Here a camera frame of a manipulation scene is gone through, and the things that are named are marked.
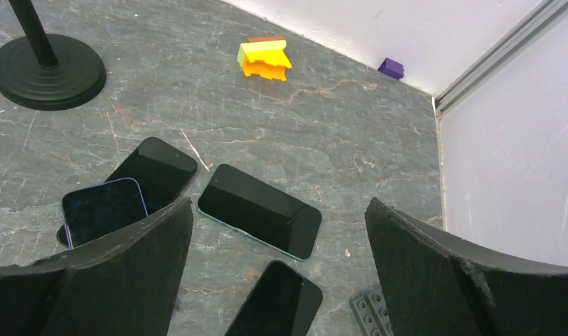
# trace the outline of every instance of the yellow toy block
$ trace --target yellow toy block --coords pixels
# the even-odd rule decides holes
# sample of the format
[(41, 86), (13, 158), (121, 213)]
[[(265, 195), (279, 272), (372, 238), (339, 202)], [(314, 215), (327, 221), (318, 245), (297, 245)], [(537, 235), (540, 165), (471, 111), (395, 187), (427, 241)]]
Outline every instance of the yellow toy block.
[(265, 79), (286, 80), (286, 69), (292, 64), (284, 53), (285, 40), (241, 43), (237, 60), (246, 77), (259, 75)]

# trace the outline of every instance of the white wall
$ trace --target white wall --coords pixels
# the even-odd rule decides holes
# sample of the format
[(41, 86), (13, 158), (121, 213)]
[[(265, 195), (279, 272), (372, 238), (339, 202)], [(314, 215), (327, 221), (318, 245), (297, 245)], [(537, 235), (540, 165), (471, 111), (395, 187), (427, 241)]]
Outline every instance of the white wall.
[(390, 57), (405, 66), (404, 82), (431, 95), (441, 93), (541, 2), (224, 1), (370, 67)]
[(447, 231), (568, 265), (568, 16), (441, 120)]

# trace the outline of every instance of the black round base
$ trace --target black round base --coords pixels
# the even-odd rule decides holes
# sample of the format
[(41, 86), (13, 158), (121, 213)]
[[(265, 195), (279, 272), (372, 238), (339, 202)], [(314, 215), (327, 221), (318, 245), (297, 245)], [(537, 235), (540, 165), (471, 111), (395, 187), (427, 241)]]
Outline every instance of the black round base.
[(100, 56), (74, 38), (57, 34), (47, 37), (58, 65), (41, 66), (26, 37), (1, 47), (2, 95), (18, 105), (43, 111), (71, 109), (96, 97), (106, 83)]

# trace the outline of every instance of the phone screen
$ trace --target phone screen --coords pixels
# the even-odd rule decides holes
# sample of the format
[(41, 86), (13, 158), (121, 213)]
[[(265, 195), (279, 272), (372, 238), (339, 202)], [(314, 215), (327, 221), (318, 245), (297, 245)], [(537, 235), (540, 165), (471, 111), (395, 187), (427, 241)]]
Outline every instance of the phone screen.
[(226, 336), (306, 336), (323, 301), (321, 289), (281, 261), (257, 281)]
[(216, 169), (198, 207), (299, 260), (310, 257), (322, 218), (314, 207), (227, 164)]
[(133, 178), (72, 191), (63, 197), (61, 207), (71, 249), (148, 215), (139, 184)]
[[(130, 177), (139, 183), (149, 214), (174, 201), (197, 171), (197, 162), (168, 143), (150, 137), (119, 165), (106, 179)], [(57, 240), (67, 245), (65, 230), (57, 231)]]

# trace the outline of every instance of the gray marble surface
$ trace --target gray marble surface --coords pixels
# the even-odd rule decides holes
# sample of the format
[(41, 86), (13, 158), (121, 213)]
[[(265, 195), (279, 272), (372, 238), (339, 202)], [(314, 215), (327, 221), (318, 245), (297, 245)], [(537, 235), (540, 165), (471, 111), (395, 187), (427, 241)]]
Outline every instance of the gray marble surface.
[[(370, 198), (441, 225), (430, 97), (216, 0), (35, 6), (49, 32), (102, 56), (109, 81), (70, 111), (31, 111), (0, 95), (0, 266), (61, 251), (61, 197), (103, 181), (155, 136), (200, 163), (185, 191), (194, 202), (212, 169), (227, 162), (324, 215), (313, 256), (296, 262), (194, 210), (169, 335), (223, 335), (275, 258), (324, 292), (310, 335), (359, 335), (347, 301), (377, 283), (363, 219)], [(287, 36), (289, 81), (245, 78), (239, 43), (271, 34)], [(21, 35), (0, 0), (0, 47)]]

